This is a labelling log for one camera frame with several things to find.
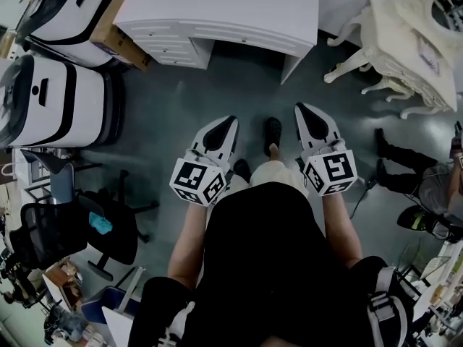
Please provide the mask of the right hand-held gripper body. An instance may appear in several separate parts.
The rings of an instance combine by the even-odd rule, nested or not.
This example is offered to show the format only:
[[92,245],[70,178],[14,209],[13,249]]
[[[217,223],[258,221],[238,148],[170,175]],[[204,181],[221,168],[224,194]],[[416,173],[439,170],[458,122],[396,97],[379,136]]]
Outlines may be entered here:
[[335,134],[327,141],[312,140],[303,143],[298,166],[305,185],[309,184],[319,196],[347,191],[357,180],[353,152],[347,149],[345,140]]

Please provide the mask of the person's right forearm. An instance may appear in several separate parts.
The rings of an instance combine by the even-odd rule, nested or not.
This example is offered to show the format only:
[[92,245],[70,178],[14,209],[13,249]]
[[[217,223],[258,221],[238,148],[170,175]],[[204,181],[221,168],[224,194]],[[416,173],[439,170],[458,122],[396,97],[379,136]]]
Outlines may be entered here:
[[340,261],[352,268],[362,259],[362,247],[341,193],[322,197],[326,238]]

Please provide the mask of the small white desk drawer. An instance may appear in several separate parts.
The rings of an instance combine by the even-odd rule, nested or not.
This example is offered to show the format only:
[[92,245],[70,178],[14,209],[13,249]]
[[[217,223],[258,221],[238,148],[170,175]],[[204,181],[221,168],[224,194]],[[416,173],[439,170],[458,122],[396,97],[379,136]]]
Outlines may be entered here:
[[128,27],[124,31],[133,40],[182,40],[186,36],[172,26]]
[[188,55],[173,54],[173,53],[155,53],[153,58],[163,65],[175,65],[184,67],[197,67],[198,62]]
[[139,40],[137,44],[149,53],[190,53],[194,51],[190,41]]

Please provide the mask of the person's black left shoe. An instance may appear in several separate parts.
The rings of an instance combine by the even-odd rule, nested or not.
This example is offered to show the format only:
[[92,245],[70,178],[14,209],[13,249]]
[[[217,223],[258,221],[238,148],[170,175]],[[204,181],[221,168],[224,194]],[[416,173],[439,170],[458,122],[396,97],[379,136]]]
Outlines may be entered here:
[[243,178],[247,183],[250,183],[252,172],[246,160],[239,159],[235,162],[233,171],[236,175]]

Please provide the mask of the black green bag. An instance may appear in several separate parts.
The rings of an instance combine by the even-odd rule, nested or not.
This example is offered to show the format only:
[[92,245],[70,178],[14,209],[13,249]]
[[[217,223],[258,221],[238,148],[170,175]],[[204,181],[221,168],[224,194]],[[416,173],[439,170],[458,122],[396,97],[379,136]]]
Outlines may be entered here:
[[439,219],[419,205],[403,210],[396,220],[398,226],[416,232],[426,232],[437,239],[447,240],[451,236],[450,229]]

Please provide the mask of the cream ornate dressing table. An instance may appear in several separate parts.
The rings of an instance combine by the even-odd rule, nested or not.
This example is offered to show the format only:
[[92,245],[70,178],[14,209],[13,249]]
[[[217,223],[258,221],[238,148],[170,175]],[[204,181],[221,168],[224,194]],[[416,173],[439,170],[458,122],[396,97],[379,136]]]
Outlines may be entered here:
[[[454,71],[456,60],[463,58],[463,40],[454,40],[431,24],[425,14],[425,0],[370,0],[356,17],[344,23],[337,38],[327,40],[328,46],[339,46],[356,27],[360,29],[361,48],[325,74],[324,82],[332,83],[355,69],[374,68],[382,79],[363,89],[362,94],[390,88],[395,95],[388,96],[387,101],[415,94],[422,98],[421,106],[401,111],[401,119],[414,113],[433,115],[458,109]],[[420,37],[440,54],[439,76],[419,56]]]

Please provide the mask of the person's black shirt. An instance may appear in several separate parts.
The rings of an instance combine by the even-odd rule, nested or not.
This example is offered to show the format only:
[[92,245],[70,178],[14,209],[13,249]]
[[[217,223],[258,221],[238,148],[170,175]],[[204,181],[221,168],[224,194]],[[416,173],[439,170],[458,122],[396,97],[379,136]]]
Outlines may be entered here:
[[298,190],[269,182],[207,215],[196,288],[145,283],[128,347],[403,347],[413,308],[380,257],[347,268]]

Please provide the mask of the brown cardboard box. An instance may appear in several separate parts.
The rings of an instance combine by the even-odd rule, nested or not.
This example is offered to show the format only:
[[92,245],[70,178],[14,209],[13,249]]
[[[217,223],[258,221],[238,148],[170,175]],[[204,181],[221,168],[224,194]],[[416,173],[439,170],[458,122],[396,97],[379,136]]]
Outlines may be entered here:
[[151,57],[114,24],[123,3],[124,0],[111,0],[92,32],[90,41],[122,63],[146,72]]

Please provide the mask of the pale printed paper sheet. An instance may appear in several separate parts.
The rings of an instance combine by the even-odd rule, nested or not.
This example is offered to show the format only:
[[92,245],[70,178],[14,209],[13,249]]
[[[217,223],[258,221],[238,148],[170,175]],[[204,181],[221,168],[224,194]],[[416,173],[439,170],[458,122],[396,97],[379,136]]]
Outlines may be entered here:
[[439,76],[440,71],[440,54],[426,39],[420,37],[418,39],[418,51],[421,59]]

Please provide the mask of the white desk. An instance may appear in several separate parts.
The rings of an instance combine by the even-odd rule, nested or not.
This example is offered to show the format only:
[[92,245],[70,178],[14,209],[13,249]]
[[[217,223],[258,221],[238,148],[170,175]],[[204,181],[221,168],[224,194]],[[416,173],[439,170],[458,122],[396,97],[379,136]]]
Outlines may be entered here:
[[[198,62],[197,67],[189,68],[207,69],[214,44],[218,41],[282,53],[285,58],[281,81],[285,82],[317,44],[318,7],[319,0],[124,0],[114,24],[123,31],[128,27],[172,26],[186,36],[183,41],[190,41],[193,45],[193,52],[174,53],[188,55]],[[295,53],[263,44],[241,43],[231,38],[199,38],[192,35],[192,22],[262,30],[303,40],[313,46]],[[141,49],[153,58],[155,53]]]

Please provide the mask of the white black mobile robot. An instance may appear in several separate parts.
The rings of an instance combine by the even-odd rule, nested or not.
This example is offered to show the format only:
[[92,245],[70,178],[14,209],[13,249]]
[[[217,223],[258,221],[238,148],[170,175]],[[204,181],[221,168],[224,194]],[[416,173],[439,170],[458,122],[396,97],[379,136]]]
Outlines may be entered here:
[[106,66],[113,56],[90,41],[112,0],[34,0],[23,14],[15,43],[42,48],[87,68]]
[[124,100],[118,73],[25,54],[0,77],[0,148],[111,144]]

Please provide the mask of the blue seat chair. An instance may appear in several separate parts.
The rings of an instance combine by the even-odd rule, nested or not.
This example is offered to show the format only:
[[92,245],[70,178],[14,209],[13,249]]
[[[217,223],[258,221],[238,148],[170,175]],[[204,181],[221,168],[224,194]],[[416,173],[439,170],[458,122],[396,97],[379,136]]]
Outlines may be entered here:
[[120,288],[104,287],[82,303],[81,312],[88,322],[106,324],[102,307],[112,310],[118,309],[125,295],[126,291]]

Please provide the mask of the black office chair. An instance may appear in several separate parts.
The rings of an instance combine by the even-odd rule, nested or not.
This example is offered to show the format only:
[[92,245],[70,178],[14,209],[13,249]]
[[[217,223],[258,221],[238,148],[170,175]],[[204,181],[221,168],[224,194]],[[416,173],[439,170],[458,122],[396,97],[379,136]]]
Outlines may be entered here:
[[[116,193],[101,189],[81,192],[69,203],[28,203],[22,206],[21,227],[9,233],[13,251],[20,262],[30,269],[45,270],[90,245],[101,253],[101,258],[97,263],[88,261],[89,268],[112,282],[114,277],[106,271],[106,263],[110,259],[123,265],[134,263],[138,242],[150,240],[149,235],[139,231],[136,215],[159,206],[157,201],[139,208],[126,205],[124,183],[128,176],[127,171],[120,172]],[[100,235],[89,224],[90,212],[110,221],[112,231]]]

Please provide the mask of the oval cream framed mirror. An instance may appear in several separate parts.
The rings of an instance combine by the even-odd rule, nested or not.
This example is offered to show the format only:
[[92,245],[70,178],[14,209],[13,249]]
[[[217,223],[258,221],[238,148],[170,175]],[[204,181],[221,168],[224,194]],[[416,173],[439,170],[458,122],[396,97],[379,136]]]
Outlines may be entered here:
[[425,14],[440,33],[463,40],[463,0],[425,0]]

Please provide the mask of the white table panel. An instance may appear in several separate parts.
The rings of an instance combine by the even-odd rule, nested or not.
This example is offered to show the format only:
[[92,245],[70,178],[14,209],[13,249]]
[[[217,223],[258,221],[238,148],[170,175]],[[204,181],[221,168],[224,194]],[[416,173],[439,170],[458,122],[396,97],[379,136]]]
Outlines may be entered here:
[[121,314],[108,307],[102,307],[102,312],[116,347],[128,347],[134,317]]

